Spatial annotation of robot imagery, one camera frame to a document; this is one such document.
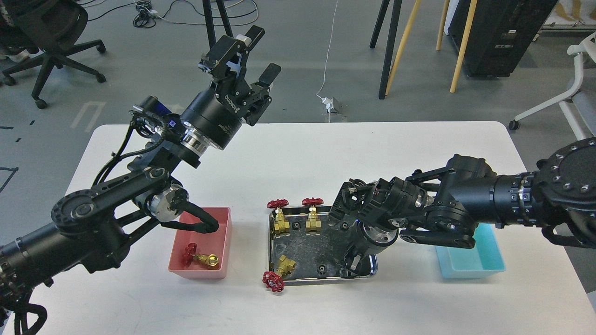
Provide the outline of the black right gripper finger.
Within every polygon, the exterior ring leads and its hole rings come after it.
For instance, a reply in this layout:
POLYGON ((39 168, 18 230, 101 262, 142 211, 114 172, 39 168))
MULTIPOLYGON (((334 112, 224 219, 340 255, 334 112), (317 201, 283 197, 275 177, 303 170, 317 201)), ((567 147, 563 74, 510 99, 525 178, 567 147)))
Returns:
POLYGON ((347 251, 340 262, 340 276, 343 278, 353 278, 360 276, 361 254, 355 251, 347 251))

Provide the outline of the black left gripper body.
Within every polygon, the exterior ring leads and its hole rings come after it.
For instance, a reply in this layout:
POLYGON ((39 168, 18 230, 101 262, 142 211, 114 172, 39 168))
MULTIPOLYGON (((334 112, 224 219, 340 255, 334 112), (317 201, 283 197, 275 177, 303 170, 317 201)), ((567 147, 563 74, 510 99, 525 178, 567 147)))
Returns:
POLYGON ((241 123, 253 127, 271 103, 270 85, 257 81, 235 89, 232 79, 225 79, 199 93, 181 115, 191 131, 210 140, 223 150, 238 132, 241 123))

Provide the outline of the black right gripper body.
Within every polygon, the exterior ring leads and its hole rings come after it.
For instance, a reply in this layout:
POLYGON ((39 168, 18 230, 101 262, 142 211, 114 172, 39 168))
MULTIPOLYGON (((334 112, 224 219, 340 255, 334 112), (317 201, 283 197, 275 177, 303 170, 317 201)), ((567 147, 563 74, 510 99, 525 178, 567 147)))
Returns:
POLYGON ((358 219, 349 223, 349 225, 347 246, 343 257, 347 252, 360 253, 361 268, 359 274, 374 275, 377 271, 375 255, 383 252, 383 250, 396 242, 398 230, 385 231, 375 226, 366 225, 358 221, 358 219))

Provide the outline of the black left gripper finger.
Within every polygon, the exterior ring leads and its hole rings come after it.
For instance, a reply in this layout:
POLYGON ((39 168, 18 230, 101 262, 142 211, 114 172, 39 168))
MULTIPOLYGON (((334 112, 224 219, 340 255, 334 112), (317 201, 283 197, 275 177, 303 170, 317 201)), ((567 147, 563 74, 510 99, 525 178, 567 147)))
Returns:
POLYGON ((269 93, 270 85, 277 78, 282 68, 278 64, 269 64, 267 68, 262 72, 259 79, 252 83, 251 91, 253 94, 269 93))
POLYGON ((245 64, 248 60, 248 53, 264 36, 265 30, 259 26, 251 26, 249 31, 235 38, 222 36, 208 53, 202 55, 199 68, 211 75, 211 80, 216 83, 223 83, 230 80, 233 94, 246 94, 249 85, 244 80, 246 72, 245 64))

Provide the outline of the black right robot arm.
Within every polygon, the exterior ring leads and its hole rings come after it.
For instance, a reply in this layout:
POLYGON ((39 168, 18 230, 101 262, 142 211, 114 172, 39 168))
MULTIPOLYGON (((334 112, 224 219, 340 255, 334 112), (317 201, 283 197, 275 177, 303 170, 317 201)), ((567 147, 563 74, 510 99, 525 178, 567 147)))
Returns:
POLYGON ((595 248, 595 138, 573 142, 538 161, 538 170, 496 174, 483 158, 455 154, 442 168, 405 180, 345 181, 328 214, 355 220, 342 268, 359 272, 364 257, 397 238, 471 249, 479 223, 537 227, 551 243, 595 248))

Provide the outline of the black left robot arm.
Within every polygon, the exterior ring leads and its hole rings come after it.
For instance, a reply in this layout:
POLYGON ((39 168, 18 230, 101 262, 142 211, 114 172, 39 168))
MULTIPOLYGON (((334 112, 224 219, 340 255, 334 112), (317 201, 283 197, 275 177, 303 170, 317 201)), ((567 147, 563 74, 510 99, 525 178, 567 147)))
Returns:
POLYGON ((130 111, 121 148, 92 186, 62 197, 51 223, 1 247, 1 322, 14 316, 17 335, 35 335, 47 310, 30 303, 34 288, 76 265, 88 272, 118 268, 134 242, 155 226, 213 233, 215 218, 188 199, 172 177, 184 161, 198 167, 209 148, 223 150, 243 123, 254 126, 271 103, 270 85, 281 66, 271 63, 259 80, 245 81, 249 53, 264 36, 259 26, 223 35, 202 56, 199 68, 211 76, 183 114, 155 97, 130 111))

